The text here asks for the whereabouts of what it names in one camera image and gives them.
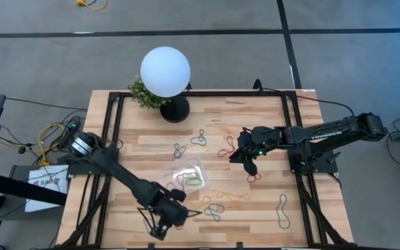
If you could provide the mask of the large dark teal rubber band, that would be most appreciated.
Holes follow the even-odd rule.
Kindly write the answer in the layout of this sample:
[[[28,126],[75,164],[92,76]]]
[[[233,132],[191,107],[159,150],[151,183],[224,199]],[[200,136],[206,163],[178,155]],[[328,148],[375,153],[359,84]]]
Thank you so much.
[[[278,226],[280,229],[287,230],[290,228],[290,218],[285,212],[285,207],[288,202],[288,196],[286,194],[281,194],[279,196],[279,202],[276,207],[276,215],[278,217]]]

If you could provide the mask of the white globe table lamp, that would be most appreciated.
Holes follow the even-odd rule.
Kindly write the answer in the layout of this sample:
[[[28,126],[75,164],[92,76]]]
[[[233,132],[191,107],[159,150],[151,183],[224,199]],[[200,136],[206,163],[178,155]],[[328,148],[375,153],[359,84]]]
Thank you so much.
[[[191,67],[187,57],[174,47],[156,47],[143,57],[140,76],[144,87],[165,103],[159,107],[167,122],[179,123],[188,118],[190,104],[185,93],[192,89]]]

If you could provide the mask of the black bar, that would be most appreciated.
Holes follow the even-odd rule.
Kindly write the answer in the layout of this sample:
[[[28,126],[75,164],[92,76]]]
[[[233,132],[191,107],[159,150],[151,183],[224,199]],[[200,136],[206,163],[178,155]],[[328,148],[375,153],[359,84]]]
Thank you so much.
[[[25,183],[5,176],[0,176],[0,193],[61,206],[65,205],[67,199],[65,193]]]

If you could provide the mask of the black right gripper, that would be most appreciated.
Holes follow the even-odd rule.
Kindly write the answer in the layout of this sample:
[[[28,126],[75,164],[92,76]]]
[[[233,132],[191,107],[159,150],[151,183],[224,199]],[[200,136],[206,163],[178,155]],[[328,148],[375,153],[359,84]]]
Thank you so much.
[[[242,129],[237,139],[238,148],[228,159],[230,163],[242,163],[249,175],[255,175],[258,169],[253,160],[278,149],[279,134],[278,131],[266,126],[257,126],[252,129],[243,127]]]

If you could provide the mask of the small green potted plant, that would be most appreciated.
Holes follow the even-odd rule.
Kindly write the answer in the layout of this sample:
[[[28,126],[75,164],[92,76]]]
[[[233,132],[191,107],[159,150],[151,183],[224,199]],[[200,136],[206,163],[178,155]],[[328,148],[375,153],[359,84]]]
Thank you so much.
[[[128,86],[128,90],[133,96],[133,101],[138,103],[141,108],[156,109],[168,104],[171,99],[167,97],[159,97],[152,94],[144,85],[142,79],[137,77]]]

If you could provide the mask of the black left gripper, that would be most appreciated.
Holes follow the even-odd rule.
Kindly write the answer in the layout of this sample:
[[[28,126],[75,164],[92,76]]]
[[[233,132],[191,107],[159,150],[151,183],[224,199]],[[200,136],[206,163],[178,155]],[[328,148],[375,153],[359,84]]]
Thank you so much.
[[[152,226],[150,235],[158,240],[164,240],[167,230],[172,226],[182,226],[185,220],[202,214],[200,210],[187,209],[182,202],[186,194],[182,190],[173,189],[170,192],[155,191],[147,204],[150,211],[160,219]]]

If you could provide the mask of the clear plastic bag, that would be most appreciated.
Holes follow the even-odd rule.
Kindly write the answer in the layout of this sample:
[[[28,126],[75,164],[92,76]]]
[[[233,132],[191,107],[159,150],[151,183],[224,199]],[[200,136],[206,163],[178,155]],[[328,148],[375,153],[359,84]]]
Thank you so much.
[[[176,175],[182,173],[197,172],[201,175],[203,180],[202,186],[189,186],[185,185],[185,190],[180,188],[180,185],[176,182]],[[186,159],[176,160],[168,164],[160,173],[158,182],[167,188],[168,190],[182,190],[186,195],[203,189],[208,184],[208,177],[203,166],[203,163],[198,157],[190,157]]]

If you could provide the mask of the white paper sheet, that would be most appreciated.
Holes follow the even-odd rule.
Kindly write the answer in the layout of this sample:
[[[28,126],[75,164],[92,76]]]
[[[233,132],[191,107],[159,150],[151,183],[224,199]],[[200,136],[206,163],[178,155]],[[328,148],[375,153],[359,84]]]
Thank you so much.
[[[46,189],[67,194],[67,165],[49,165],[29,172],[28,182]],[[58,207],[57,204],[27,199],[24,211],[33,213],[40,210]]]

